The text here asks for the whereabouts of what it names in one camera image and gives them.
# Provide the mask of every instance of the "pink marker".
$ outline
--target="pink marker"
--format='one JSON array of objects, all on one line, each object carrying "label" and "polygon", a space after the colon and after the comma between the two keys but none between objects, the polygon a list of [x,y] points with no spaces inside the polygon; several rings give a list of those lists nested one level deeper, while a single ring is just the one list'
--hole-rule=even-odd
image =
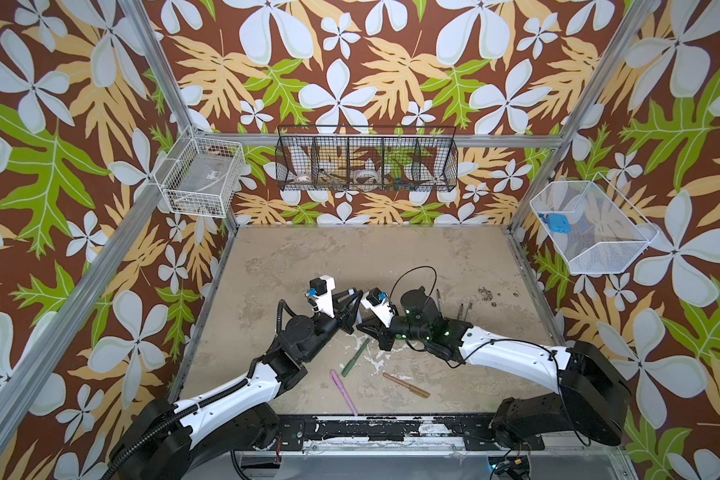
[{"label": "pink marker", "polygon": [[354,416],[357,416],[358,411],[355,408],[355,406],[352,404],[352,399],[349,398],[349,394],[347,394],[347,391],[344,389],[342,380],[338,378],[338,375],[336,375],[336,370],[331,370],[331,378],[333,379],[333,382],[336,384],[336,388],[338,388],[338,390],[344,396],[344,400],[346,401],[347,405],[349,405],[349,409],[352,410],[352,414]]}]

